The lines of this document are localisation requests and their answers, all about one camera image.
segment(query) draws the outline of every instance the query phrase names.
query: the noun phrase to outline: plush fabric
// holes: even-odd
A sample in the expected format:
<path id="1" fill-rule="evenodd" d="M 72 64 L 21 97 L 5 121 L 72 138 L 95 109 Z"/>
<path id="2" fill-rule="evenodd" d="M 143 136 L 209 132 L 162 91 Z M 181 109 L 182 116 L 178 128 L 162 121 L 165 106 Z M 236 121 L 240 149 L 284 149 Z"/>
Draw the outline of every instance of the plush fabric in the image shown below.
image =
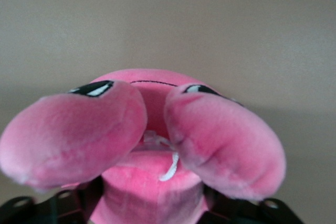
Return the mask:
<path id="1" fill-rule="evenodd" d="M 180 73 L 128 69 L 23 110 L 2 134 L 0 167 L 42 190 L 102 175 L 96 224 L 194 224 L 204 184 L 261 200 L 286 162 L 275 133 L 240 103 Z"/>

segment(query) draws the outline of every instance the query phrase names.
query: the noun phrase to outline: pink stuffed animal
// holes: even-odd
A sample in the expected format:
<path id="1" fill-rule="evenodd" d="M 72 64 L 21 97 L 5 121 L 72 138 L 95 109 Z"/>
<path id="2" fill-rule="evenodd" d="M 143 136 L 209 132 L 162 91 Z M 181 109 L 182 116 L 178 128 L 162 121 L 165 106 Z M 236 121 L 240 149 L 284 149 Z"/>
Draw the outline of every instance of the pink stuffed animal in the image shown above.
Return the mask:
<path id="1" fill-rule="evenodd" d="M 204 184 L 261 200 L 286 165 L 274 132 L 241 104 L 183 74 L 129 69 L 22 111 L 2 135 L 0 166 L 37 189 L 102 174 L 96 224 L 191 224 L 207 209 Z"/>

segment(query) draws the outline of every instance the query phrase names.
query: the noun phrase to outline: mounting hole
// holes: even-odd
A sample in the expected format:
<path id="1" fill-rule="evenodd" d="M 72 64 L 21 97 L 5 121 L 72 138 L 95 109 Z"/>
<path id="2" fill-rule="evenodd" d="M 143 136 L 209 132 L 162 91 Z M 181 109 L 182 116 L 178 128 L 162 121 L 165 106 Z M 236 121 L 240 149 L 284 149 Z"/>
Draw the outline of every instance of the mounting hole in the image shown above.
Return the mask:
<path id="1" fill-rule="evenodd" d="M 22 199 L 22 200 L 19 200 L 18 202 L 15 202 L 15 203 L 13 204 L 13 207 L 22 207 L 22 206 L 28 204 L 29 201 L 30 201 L 29 199 Z"/>
<path id="2" fill-rule="evenodd" d="M 67 198 L 67 197 L 70 196 L 70 194 L 71 194 L 71 192 L 69 192 L 69 191 L 64 191 L 63 193 L 61 193 L 61 194 L 58 195 L 58 198 L 59 198 L 59 199 Z"/>
<path id="3" fill-rule="evenodd" d="M 276 204 L 272 200 L 266 200 L 264 203 L 265 203 L 266 206 L 268 206 L 270 208 L 273 208 L 273 209 L 278 209 L 279 208 L 278 204 Z"/>

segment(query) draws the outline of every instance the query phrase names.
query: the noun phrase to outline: eye highlight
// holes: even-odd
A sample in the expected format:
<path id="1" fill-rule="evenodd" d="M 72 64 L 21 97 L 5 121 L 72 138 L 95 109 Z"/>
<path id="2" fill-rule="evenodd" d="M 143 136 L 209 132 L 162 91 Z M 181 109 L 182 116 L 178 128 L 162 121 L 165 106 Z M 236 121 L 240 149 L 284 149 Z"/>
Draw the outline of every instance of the eye highlight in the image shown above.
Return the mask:
<path id="1" fill-rule="evenodd" d="M 69 90 L 67 93 L 81 94 L 87 97 L 99 97 L 113 86 L 113 81 L 98 81 L 75 89 Z"/>

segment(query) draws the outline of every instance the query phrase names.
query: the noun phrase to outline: pink fabric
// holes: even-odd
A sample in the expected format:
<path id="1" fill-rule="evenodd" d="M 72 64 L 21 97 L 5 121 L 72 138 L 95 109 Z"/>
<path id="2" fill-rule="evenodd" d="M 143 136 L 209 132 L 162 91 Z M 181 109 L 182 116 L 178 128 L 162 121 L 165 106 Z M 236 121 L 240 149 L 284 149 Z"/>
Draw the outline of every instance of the pink fabric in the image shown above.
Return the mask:
<path id="1" fill-rule="evenodd" d="M 255 200 L 280 186 L 286 163 L 274 132 L 241 105 L 192 86 L 203 82 L 158 69 L 93 82 L 103 80 L 113 86 L 99 97 L 56 94 L 16 116 L 1 137 L 2 171 L 37 189 L 102 174 L 96 224 L 193 224 L 206 209 L 203 183 Z"/>

